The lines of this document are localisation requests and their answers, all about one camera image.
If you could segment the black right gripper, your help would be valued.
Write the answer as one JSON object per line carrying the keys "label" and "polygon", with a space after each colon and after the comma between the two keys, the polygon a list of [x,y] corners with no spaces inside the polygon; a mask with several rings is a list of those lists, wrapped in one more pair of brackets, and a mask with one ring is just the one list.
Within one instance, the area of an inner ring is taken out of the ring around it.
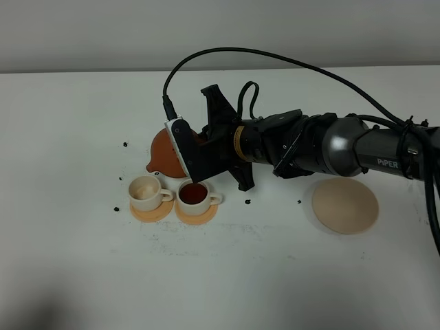
{"label": "black right gripper", "polygon": [[255,187],[252,163],[268,163],[263,142],[267,120],[239,121],[239,115],[218,85],[201,90],[207,102],[208,123],[203,127],[202,174],[218,175],[229,170],[240,191]]}

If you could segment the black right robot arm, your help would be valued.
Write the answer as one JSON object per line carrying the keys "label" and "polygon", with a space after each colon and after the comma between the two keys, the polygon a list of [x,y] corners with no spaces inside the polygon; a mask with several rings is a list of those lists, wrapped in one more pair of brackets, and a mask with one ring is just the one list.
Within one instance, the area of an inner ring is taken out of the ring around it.
{"label": "black right robot arm", "polygon": [[254,187],[252,164],[269,164],[283,179],[324,173],[353,177],[369,170],[424,179],[423,146],[411,127],[376,124],[362,115],[308,116],[301,110],[243,119],[217,85],[202,89],[208,123],[200,133],[226,162],[239,190]]}

